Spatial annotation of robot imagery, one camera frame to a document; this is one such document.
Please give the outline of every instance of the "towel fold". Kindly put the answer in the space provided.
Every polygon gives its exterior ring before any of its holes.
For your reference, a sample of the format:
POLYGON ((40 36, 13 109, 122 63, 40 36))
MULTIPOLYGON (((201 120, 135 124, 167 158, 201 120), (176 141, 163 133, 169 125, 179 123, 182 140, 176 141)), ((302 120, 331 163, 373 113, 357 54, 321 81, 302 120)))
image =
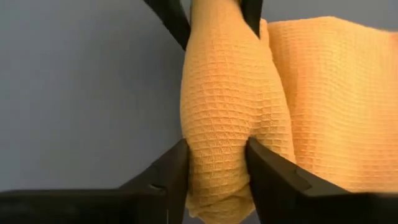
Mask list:
POLYGON ((398 33, 319 17, 262 20, 258 39, 237 1, 194 0, 180 107, 205 223, 254 210, 249 136, 347 190, 398 190, 398 33))

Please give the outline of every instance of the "gray wall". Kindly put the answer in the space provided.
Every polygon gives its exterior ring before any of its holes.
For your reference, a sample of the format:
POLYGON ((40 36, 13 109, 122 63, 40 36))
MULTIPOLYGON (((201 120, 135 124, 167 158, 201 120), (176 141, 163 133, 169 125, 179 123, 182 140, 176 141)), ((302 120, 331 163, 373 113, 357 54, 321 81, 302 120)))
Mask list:
MULTIPOLYGON (((263 13, 398 29, 396 0, 265 0, 263 13)), ((181 137, 182 65, 142 1, 0 1, 0 190, 117 187, 140 173, 181 137)))

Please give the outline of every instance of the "towel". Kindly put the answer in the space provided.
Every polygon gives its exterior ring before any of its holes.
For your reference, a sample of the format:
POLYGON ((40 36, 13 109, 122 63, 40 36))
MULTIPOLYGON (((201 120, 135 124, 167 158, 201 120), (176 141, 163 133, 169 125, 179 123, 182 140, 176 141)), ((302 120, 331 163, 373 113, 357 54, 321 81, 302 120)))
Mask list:
POLYGON ((194 0, 191 17, 191 216, 234 224, 254 210, 249 136, 346 190, 398 190, 398 33, 319 17, 262 20, 259 39, 237 0, 194 0))

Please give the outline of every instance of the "folded towel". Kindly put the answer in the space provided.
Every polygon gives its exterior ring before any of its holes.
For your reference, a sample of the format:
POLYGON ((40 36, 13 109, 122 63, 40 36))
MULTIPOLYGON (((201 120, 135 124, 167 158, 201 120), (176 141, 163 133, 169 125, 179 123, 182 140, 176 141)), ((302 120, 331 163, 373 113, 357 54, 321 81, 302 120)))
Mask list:
POLYGON ((398 33, 334 17, 267 24, 194 0, 181 92, 187 207, 205 223, 253 210, 249 136, 350 191, 398 190, 398 33))

